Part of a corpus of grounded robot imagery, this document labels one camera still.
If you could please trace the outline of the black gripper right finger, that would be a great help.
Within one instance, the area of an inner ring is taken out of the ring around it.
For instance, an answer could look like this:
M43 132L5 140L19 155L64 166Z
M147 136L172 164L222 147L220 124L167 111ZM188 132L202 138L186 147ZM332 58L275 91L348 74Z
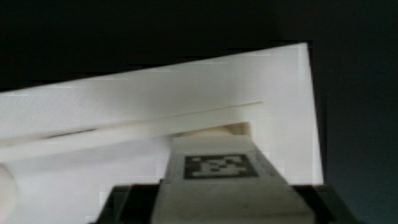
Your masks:
M295 185L293 189L314 212L314 224L359 224L348 206L329 185Z

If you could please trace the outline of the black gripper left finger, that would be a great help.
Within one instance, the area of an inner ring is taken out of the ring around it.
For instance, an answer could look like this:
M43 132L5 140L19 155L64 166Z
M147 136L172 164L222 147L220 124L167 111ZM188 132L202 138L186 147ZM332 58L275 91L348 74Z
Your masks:
M90 224L151 224L158 191L158 184L115 186Z

